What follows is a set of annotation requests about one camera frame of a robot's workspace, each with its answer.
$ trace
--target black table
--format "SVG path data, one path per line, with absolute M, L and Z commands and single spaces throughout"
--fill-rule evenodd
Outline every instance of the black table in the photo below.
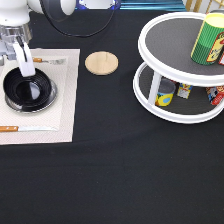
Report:
M 110 13 L 80 11 L 58 26 L 87 34 Z M 139 34 L 164 13 L 116 11 L 88 39 L 64 37 L 31 14 L 30 48 L 81 49 L 73 142 L 0 147 L 1 223 L 223 224 L 224 112 L 206 123 L 171 123 L 133 92 Z M 119 68 L 99 77 L 84 61 L 102 50 Z

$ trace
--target knife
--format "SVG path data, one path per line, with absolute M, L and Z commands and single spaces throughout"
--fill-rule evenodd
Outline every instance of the knife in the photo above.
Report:
M 17 131 L 57 131 L 57 129 L 47 126 L 0 126 L 0 132 Z

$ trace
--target white placemat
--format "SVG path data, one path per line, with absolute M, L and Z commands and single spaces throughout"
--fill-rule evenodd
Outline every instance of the white placemat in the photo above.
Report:
M 0 133 L 0 144 L 71 142 L 73 135 L 75 99 L 78 78 L 80 50 L 35 49 L 32 56 L 44 60 L 66 58 L 64 65 L 35 63 L 35 67 L 45 72 L 55 82 L 58 94 L 55 102 L 36 113 L 18 113 L 5 103 L 2 83 L 5 75 L 18 67 L 16 61 L 6 61 L 0 76 L 0 125 L 1 126 L 50 126 L 58 131 L 33 131 Z

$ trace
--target round shelf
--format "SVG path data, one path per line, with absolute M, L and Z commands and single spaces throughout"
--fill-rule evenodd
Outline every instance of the round shelf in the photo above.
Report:
M 139 102 L 148 111 L 163 119 L 177 123 L 200 123 L 217 116 L 224 107 L 224 101 L 213 106 L 209 103 L 205 88 L 194 86 L 189 99 L 183 99 L 174 94 L 169 106 L 158 107 L 149 103 L 149 93 L 154 72 L 144 62 L 138 68 L 133 88 Z
M 205 14 L 168 13 L 148 22 L 139 37 L 143 60 L 154 71 L 193 86 L 224 85 L 224 67 L 200 65 L 190 55 Z

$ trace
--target cardboard box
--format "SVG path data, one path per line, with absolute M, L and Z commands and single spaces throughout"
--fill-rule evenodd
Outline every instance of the cardboard box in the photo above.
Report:
M 178 89 L 178 92 L 177 92 L 177 96 L 188 99 L 192 88 L 193 88 L 193 86 L 191 86 L 191 85 L 180 83 L 180 86 L 179 86 L 179 89 Z
M 212 105 L 218 105 L 224 96 L 224 86 L 206 87 L 208 99 Z

